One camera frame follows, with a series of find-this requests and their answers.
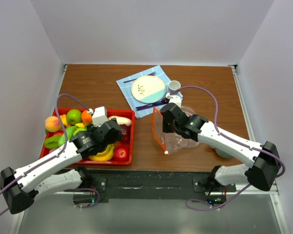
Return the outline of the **clear orange zip top bag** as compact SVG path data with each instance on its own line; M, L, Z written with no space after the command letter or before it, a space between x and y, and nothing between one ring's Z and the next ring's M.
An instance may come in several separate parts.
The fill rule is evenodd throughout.
M183 148L194 148L200 144L192 139L182 138L176 133L164 133L163 117L157 107L153 108L152 132L156 142L163 149L165 155L173 154Z

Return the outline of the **white radish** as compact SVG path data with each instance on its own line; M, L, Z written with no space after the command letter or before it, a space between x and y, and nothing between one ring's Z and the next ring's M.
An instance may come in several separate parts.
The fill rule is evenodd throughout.
M108 120L116 120L118 125L126 125L127 127L132 125L132 121L129 118L121 117L121 116L110 116Z

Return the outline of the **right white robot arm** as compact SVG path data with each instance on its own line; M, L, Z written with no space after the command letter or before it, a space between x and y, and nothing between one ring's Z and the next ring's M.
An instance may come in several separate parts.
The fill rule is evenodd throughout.
M229 167L215 166L206 179L206 187L217 192L230 184L249 183L262 191L271 189L281 168L273 143L260 144L218 129L213 122L197 114L187 116L175 103L165 105L160 113L164 133L210 145L241 162Z

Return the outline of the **dark red fruit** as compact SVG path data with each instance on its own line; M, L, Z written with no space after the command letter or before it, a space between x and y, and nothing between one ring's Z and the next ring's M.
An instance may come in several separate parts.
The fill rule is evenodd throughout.
M122 134L121 142L129 142L130 141L130 135L131 135L130 126L127 126L125 124L121 124L120 127L121 127L121 134Z

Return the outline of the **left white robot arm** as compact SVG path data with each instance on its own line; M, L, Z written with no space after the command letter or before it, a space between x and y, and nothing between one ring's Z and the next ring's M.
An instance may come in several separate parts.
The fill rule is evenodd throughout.
M0 173L0 189L11 214L28 209L44 195L65 190L87 191L92 177L85 167L60 174L63 168L104 151L121 140L121 127L108 120L100 127L78 132L63 146L22 168L5 168Z

